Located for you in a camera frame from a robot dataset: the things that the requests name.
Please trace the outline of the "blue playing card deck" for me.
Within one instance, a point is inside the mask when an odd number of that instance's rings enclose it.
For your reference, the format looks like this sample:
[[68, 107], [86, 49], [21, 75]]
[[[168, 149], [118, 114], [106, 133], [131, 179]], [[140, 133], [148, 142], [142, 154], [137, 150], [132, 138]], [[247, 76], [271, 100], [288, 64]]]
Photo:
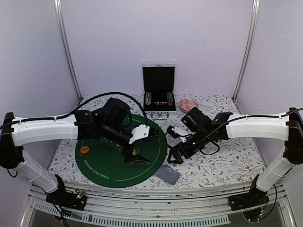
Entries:
[[175, 185], [180, 178], [181, 174], [169, 167], [168, 165], [162, 165], [159, 169], [154, 173], [154, 175], [170, 185]]

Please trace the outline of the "orange big blind button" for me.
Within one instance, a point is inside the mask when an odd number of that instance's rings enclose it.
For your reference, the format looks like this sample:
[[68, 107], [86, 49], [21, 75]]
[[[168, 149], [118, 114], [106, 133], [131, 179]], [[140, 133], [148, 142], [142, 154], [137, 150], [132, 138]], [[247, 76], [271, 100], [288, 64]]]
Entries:
[[80, 153], [81, 154], [87, 154], [89, 152], [89, 147], [88, 146], [82, 146], [80, 148]]

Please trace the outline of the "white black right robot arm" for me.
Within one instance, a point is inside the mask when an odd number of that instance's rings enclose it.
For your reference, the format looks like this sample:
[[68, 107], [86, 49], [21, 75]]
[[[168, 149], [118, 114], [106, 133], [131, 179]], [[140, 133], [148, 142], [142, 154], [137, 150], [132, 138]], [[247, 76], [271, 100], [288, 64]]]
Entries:
[[284, 141], [281, 153], [261, 174], [255, 177], [250, 191], [245, 195], [248, 206], [255, 206], [267, 191], [295, 165], [303, 162], [303, 120], [299, 109], [290, 108], [277, 115], [249, 115], [223, 112], [210, 119], [194, 107], [182, 119], [191, 131], [170, 126], [167, 133], [181, 142], [169, 149], [168, 162], [182, 164], [208, 143], [235, 138], [268, 138]]

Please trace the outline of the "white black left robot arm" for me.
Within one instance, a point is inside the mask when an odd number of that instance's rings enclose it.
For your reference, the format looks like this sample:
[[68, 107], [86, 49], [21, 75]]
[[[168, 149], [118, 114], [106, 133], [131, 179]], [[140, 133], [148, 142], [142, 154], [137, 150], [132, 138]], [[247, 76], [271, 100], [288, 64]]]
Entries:
[[7, 113], [0, 133], [0, 165], [23, 174], [36, 183], [60, 205], [70, 202], [70, 194], [63, 189], [63, 183], [36, 162], [26, 151], [24, 145], [48, 140], [87, 140], [105, 138], [124, 148], [126, 163], [148, 164], [149, 161], [133, 154], [133, 143], [150, 139], [154, 129], [141, 124], [128, 130], [91, 111], [76, 111], [69, 116], [43, 118], [14, 117]]

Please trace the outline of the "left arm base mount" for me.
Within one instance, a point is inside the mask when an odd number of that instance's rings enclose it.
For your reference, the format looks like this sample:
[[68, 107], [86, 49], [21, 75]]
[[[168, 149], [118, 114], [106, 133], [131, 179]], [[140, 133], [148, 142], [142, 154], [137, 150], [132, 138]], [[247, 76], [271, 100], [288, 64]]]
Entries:
[[57, 174], [54, 176], [58, 182], [57, 190], [52, 193], [47, 193], [45, 201], [58, 205], [60, 208], [65, 207], [84, 211], [87, 202], [86, 192], [80, 189], [68, 192], [62, 178]]

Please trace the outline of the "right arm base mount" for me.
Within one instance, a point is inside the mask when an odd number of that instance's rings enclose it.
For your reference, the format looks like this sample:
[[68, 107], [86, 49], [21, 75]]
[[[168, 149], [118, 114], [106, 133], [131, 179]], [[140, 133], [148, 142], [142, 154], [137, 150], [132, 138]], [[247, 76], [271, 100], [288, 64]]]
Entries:
[[269, 202], [267, 193], [257, 189], [258, 177], [259, 174], [252, 181], [248, 192], [228, 197], [228, 205], [232, 211], [260, 206], [257, 209], [243, 212], [244, 218], [249, 222], [260, 221]]

